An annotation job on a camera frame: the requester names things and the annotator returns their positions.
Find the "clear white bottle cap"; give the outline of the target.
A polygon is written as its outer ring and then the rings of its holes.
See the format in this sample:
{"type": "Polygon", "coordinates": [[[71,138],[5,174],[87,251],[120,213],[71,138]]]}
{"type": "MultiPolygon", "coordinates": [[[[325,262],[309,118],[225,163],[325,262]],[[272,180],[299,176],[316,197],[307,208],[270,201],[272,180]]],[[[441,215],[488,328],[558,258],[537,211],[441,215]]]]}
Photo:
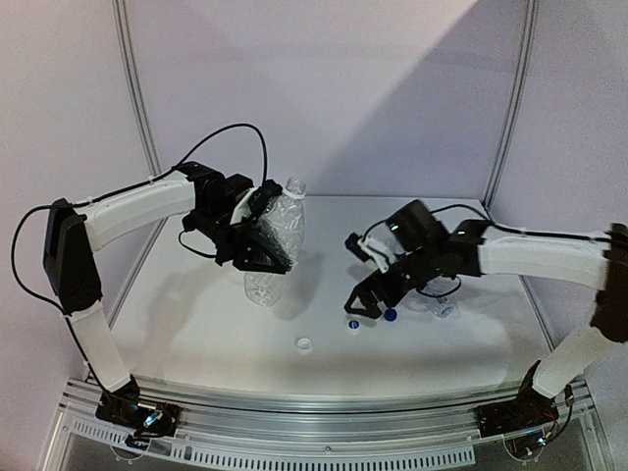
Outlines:
{"type": "Polygon", "coordinates": [[[310,351],[312,345],[312,340],[309,338],[300,338],[295,343],[296,348],[302,352],[310,351]]]}

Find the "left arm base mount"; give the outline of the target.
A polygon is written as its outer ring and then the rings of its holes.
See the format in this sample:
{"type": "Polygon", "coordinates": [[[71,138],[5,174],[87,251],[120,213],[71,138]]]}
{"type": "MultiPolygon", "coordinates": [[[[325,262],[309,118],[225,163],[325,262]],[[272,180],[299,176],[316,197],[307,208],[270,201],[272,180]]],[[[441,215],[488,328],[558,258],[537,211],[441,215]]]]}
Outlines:
{"type": "Polygon", "coordinates": [[[119,396],[101,394],[95,416],[97,419],[129,429],[125,445],[147,450],[153,439],[173,437],[182,409],[168,402],[141,402],[132,393],[119,396]]]}

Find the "Pepsi bottle blue label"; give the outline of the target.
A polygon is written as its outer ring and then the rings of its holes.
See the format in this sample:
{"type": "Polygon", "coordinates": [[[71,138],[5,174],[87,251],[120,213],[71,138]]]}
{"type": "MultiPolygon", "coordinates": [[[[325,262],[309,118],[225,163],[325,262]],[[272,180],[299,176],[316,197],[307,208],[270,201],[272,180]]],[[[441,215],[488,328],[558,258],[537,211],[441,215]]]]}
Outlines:
{"type": "Polygon", "coordinates": [[[401,260],[409,256],[413,252],[412,249],[405,249],[394,235],[391,235],[387,238],[387,245],[395,260],[401,260]]]}

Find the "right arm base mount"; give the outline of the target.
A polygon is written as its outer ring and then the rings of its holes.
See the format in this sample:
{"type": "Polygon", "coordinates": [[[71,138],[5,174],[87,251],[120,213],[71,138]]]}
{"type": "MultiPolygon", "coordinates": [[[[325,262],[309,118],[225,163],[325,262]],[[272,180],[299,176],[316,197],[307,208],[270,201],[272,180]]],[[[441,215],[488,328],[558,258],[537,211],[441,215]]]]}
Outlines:
{"type": "Polygon", "coordinates": [[[515,398],[480,405],[474,409],[474,418],[483,438],[513,433],[547,423],[550,424],[550,429],[545,432],[543,444],[555,440],[563,433],[573,413],[572,388],[567,385],[563,390],[568,414],[563,425],[559,426],[559,412],[555,400],[533,389],[536,367],[537,364],[526,373],[515,398]]]}

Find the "Pocari Sweat blue white cap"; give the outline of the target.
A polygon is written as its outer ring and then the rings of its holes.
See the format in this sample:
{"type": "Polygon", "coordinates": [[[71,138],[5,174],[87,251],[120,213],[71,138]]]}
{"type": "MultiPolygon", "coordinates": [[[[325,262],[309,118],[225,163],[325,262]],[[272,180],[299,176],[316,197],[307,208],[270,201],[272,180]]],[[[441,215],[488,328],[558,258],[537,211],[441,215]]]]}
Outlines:
{"type": "Polygon", "coordinates": [[[357,332],[360,329],[360,322],[356,319],[350,319],[347,321],[347,328],[351,332],[357,332]]]}

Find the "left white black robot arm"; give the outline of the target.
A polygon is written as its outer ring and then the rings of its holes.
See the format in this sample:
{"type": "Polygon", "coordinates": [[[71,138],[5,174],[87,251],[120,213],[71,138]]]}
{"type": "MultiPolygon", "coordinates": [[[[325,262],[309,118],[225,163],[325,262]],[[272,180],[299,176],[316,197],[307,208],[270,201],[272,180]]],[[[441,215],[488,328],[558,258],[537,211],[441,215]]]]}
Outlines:
{"type": "Polygon", "coordinates": [[[256,186],[243,175],[226,177],[187,162],[163,179],[101,200],[53,203],[44,271],[88,365],[102,390],[110,393],[109,411],[124,425],[138,425],[146,407],[141,398],[124,389],[132,377],[104,314],[94,253],[144,226],[182,216],[186,232],[199,232],[213,242],[216,264],[230,263],[242,272],[284,275],[293,266],[290,256],[259,223],[267,205],[281,193],[281,186],[273,181],[256,186]]]}

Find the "blue Pepsi bottle cap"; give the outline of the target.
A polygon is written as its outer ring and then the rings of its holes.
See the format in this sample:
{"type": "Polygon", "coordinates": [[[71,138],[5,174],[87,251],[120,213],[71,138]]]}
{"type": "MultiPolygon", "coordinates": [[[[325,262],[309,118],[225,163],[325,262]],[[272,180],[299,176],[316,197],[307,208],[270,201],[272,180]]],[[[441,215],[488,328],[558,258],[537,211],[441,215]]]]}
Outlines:
{"type": "Polygon", "coordinates": [[[397,319],[397,312],[394,308],[388,308],[384,313],[387,322],[394,322],[397,319]]]}

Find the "crushed clear plastic bottle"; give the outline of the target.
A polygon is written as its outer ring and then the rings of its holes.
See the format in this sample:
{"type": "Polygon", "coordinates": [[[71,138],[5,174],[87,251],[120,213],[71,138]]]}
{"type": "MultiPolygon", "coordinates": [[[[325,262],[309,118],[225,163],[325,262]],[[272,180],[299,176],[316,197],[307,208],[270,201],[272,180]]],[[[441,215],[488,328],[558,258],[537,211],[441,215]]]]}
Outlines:
{"type": "Polygon", "coordinates": [[[439,318],[446,318],[456,309],[453,295],[461,288],[459,279],[438,278],[426,284],[422,296],[430,311],[439,318]]]}

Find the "clear ribbed plastic bottle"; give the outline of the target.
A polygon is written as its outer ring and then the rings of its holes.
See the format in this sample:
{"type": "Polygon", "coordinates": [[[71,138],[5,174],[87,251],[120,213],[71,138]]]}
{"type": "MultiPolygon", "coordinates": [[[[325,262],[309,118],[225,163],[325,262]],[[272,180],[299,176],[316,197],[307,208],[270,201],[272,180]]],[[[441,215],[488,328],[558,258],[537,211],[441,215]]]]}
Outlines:
{"type": "Polygon", "coordinates": [[[305,236],[306,182],[289,177],[282,194],[271,200],[260,218],[265,236],[279,246],[290,261],[290,270],[284,275],[246,272],[244,292],[253,303],[262,307],[275,305],[288,285],[289,277],[298,263],[305,236]]]}

